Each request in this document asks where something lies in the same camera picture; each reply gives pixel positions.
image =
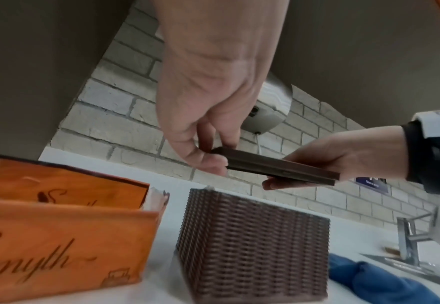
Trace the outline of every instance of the sign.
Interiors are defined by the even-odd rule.
[[[357,177],[355,182],[362,186],[366,186],[380,193],[389,193],[389,187],[386,183],[387,180],[382,178],[372,178],[372,177]]]

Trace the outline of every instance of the sleeve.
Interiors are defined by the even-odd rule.
[[[428,193],[440,194],[440,137],[425,138],[418,120],[402,127],[408,145],[407,180],[423,184]]]

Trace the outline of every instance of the gray ceiling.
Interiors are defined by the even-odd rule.
[[[440,109],[434,0],[291,0],[272,66],[366,127]]]

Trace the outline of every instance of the blue towel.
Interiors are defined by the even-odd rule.
[[[330,254],[330,279],[372,304],[440,304],[440,298],[417,281],[400,278],[366,262]]]

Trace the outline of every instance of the wooden box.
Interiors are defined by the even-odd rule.
[[[0,158],[0,302],[136,283],[169,195]]]

